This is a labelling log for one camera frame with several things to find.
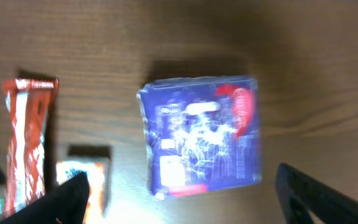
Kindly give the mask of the orange tissue pack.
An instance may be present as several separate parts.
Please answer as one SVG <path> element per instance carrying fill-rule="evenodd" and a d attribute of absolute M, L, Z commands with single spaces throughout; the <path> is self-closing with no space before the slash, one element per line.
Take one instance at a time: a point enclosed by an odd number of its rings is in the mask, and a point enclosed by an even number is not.
<path fill-rule="evenodd" d="M 98 223 L 104 218 L 105 189 L 109 159 L 103 157 L 74 157 L 56 163 L 56 179 L 60 185 L 80 172 L 85 172 L 89 183 L 89 197 L 83 223 Z"/>

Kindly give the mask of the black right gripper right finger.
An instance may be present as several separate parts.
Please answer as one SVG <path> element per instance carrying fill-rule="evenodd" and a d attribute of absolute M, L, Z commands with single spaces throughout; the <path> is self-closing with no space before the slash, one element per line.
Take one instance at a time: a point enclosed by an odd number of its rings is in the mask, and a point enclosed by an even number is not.
<path fill-rule="evenodd" d="M 281 163 L 275 190 L 287 223 L 358 223 L 358 201 L 330 188 L 298 169 Z"/>

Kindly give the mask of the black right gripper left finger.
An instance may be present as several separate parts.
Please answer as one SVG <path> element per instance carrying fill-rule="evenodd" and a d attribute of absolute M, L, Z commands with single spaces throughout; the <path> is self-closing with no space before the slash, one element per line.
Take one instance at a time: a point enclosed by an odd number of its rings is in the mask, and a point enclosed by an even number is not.
<path fill-rule="evenodd" d="M 82 224 L 89 195 L 87 175 L 80 172 L 0 224 Z"/>

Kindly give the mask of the purple red snack packet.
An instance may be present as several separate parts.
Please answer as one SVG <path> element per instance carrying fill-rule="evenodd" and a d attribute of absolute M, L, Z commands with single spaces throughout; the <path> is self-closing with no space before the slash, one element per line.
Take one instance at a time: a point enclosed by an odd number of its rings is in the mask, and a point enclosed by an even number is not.
<path fill-rule="evenodd" d="M 247 76 L 171 78 L 137 93 L 157 199 L 262 180 L 258 86 Z"/>

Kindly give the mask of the orange red snack bar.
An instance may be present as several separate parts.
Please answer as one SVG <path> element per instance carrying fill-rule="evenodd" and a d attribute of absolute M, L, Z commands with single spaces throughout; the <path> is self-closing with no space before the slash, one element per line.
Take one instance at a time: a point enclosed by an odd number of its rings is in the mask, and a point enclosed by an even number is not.
<path fill-rule="evenodd" d="M 2 89 L 12 129 L 4 206 L 8 217 L 45 195 L 45 130 L 59 80 L 15 78 Z"/>

